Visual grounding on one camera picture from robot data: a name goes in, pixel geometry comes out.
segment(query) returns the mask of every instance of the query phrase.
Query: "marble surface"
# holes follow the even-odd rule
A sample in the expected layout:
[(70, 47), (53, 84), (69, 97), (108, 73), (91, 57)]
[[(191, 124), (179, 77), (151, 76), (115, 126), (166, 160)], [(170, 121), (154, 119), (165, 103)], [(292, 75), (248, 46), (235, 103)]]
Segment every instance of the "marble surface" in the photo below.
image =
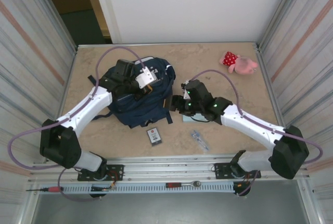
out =
[[(91, 90), (92, 84), (87, 79), (94, 75), (95, 65), (99, 57), (112, 45), (102, 47), (80, 48), (76, 56), (70, 87), (66, 99), (64, 113), (74, 107)], [(252, 43), (201, 43), (201, 44), (167, 44), (129, 46), (140, 57), (155, 56), (168, 60), (176, 71), (173, 85), (174, 94), (182, 94), (181, 83), (206, 69), (217, 69), (227, 73), (227, 67), (219, 64), (219, 59), (225, 51), (248, 56), (256, 60)], [(117, 49), (104, 58), (99, 67), (103, 75), (118, 59), (135, 60), (135, 57), (122, 49)], [(276, 124), (270, 98), (259, 69), (254, 75), (240, 76), (228, 74), (234, 82), (243, 110), (265, 121)], [(199, 77), (213, 96), (221, 96), (233, 102), (235, 93), (226, 79), (217, 73), (205, 73)], [(99, 154), (105, 158), (169, 156), (203, 154), (203, 150), (192, 139), (190, 132), (195, 129), (205, 139), (210, 147), (209, 154), (236, 153), (239, 150), (264, 150), (265, 147), (246, 135), (232, 128), (216, 123), (197, 123), (182, 121), (182, 116), (171, 112), (173, 124), (166, 119), (160, 120), (148, 127), (130, 129), (120, 123), (115, 116), (92, 121), (82, 132), (79, 140), (83, 149)], [(162, 144), (151, 146), (147, 130), (154, 127), (162, 138)]]

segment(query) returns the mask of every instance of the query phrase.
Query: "ratchet wrench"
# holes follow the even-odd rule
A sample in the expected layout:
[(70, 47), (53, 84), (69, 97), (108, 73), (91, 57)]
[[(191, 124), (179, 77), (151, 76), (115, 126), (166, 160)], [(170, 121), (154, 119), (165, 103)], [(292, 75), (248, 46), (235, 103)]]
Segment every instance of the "ratchet wrench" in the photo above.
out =
[(192, 181), (190, 183), (181, 183), (181, 182), (168, 182), (165, 184), (167, 188), (180, 188), (181, 186), (192, 186), (194, 188), (197, 188), (201, 186), (200, 181)]

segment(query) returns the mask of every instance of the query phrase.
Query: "small white box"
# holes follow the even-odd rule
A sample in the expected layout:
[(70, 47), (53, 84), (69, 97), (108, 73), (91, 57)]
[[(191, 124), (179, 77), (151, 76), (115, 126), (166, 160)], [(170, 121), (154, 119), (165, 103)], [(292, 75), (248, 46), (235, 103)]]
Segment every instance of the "small white box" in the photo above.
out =
[(162, 143), (162, 139), (157, 131), (157, 128), (150, 129), (147, 131), (147, 133), (152, 146)]

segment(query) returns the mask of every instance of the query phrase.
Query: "pink stuffed toy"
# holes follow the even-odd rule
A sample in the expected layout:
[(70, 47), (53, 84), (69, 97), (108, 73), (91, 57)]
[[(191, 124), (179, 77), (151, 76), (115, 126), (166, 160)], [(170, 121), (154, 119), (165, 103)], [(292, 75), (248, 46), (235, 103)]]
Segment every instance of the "pink stuffed toy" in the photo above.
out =
[(237, 74), (253, 74), (256, 71), (256, 67), (258, 67), (258, 64), (249, 57), (241, 57), (229, 51), (223, 54), (220, 59), (220, 64), (229, 66), (229, 73), (235, 70)]

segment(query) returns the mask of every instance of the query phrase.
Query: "corrugated metal wall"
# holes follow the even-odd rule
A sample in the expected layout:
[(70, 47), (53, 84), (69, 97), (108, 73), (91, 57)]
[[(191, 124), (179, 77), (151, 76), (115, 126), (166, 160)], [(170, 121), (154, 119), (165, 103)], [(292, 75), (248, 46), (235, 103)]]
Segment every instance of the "corrugated metal wall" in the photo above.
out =
[[(75, 46), (49, 0), (0, 0), (0, 24), (0, 223), (11, 223), (29, 172), (12, 165), (7, 143), (57, 117)], [(14, 155), (41, 161), (39, 141), (16, 140)]]
[(333, 0), (289, 0), (261, 45), (285, 123), (324, 149), (323, 158), (308, 169), (327, 223), (333, 223), (332, 7)]

